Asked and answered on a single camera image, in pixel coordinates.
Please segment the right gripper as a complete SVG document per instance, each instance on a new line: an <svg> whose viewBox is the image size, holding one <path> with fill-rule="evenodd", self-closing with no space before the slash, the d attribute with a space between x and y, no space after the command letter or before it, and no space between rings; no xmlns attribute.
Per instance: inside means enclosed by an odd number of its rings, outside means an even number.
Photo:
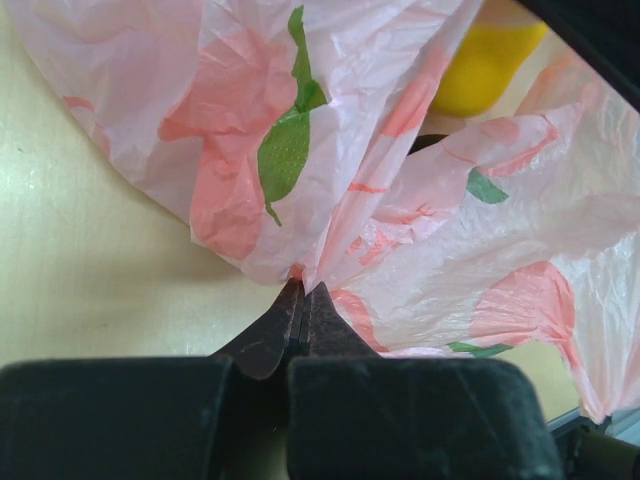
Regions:
<svg viewBox="0 0 640 480"><path fill-rule="evenodd" d="M639 0L519 0L634 109L639 108Z"/></svg>

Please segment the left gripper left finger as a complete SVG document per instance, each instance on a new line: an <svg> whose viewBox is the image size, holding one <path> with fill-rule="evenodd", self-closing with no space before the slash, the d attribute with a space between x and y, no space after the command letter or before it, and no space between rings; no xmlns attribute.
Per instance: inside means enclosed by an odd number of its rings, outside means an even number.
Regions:
<svg viewBox="0 0 640 480"><path fill-rule="evenodd" d="M278 376L302 312L289 282L204 357L38 360L1 371L5 479L218 479L279 423Z"/></svg>

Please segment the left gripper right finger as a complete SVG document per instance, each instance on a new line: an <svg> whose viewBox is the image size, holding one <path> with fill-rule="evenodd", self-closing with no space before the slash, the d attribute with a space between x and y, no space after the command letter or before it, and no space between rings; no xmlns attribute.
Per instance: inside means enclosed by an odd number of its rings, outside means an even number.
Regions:
<svg viewBox="0 0 640 480"><path fill-rule="evenodd" d="M304 302L288 365L293 479L559 479L534 388L491 358L385 358L325 286Z"/></svg>

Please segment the pink plastic bag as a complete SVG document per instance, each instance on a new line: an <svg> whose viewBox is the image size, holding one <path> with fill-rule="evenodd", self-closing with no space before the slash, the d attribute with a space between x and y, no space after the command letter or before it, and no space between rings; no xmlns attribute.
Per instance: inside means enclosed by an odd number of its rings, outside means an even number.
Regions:
<svg viewBox="0 0 640 480"><path fill-rule="evenodd" d="M639 404L639 114L578 54L508 116L430 110L477 1L10 1L131 184L252 280L325 284L388 356L555 346Z"/></svg>

